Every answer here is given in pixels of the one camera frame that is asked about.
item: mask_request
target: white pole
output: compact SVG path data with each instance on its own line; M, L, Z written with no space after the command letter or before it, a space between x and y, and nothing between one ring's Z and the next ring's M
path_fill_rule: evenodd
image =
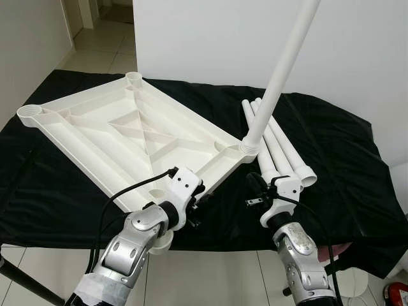
M255 99L255 102L253 103L259 106L261 104L261 99ZM279 145L281 145L280 147L285 153L289 163L292 166L292 169L302 181L302 186L309 187L313 185L317 181L317 175L313 172L311 167L305 164L298 151L296 151L295 147L287 138L273 116L270 117L268 126L272 130L272 133L275 135L277 141L279 142Z
M263 103L259 108L259 112L256 114L247 136L245 136L241 142L240 148L246 154L256 154L258 152L259 141L261 140L263 131L268 124L270 116L272 116L273 109L278 102L289 73L292 70L296 56L313 21L319 3L320 0L305 0L303 3L298 15L298 20L293 26L283 53L280 56L265 94L263 95Z
M251 127L252 122L254 120L254 113L252 112L252 108L249 105L248 100L242 101L242 108L244 109L245 118L247 119L248 126ZM280 177L278 171L273 164L272 157L269 154L268 148L266 147L266 143L263 138L261 138L261 143L259 146L259 153L258 153L258 163L259 167L261 168L262 178L265 182L270 182L274 177Z
M255 101L251 102L251 107L252 111L256 115L258 106ZM269 126L266 127L265 132L263 133L263 137L265 138L266 146L269 149L270 155L272 156L272 160L275 163L278 172L281 175L295 176L295 173L291 165L289 164L285 153L281 149L279 142L277 141L275 135L273 135L272 130L269 128Z

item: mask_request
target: white plastic tray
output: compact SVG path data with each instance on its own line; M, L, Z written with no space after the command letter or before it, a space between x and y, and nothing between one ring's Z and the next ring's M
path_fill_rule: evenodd
M24 125L40 129L108 196L174 166L195 172L207 193L238 165L254 159L238 148L240 140L135 72L43 105L23 106L17 114ZM158 202L169 181L150 183L115 202L125 212L139 210Z

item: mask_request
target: black fabric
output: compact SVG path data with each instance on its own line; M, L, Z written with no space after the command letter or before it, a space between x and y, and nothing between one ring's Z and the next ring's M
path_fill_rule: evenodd
M55 70L26 104L43 104L123 77ZM252 87L146 80L238 139L247 132L241 100L261 97ZM305 162L318 175L300 199L313 208L334 244L354 242L342 267L358 266L384 277L408 248L408 224L395 198L389 169L373 143L370 124L321 99L283 94L274 116ZM40 247L90 248L106 196L43 134L14 116L0 133L0 241ZM198 228L177 231L172 249L242 251L274 249L261 212L247 209L243 164L200 203ZM107 215L121 211L112 206ZM302 210L294 218L319 245L317 222ZM105 231L107 243L122 225Z

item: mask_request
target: red object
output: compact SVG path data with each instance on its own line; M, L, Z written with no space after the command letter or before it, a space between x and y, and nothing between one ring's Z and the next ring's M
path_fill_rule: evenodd
M408 285L394 282L384 288L387 306L408 306Z

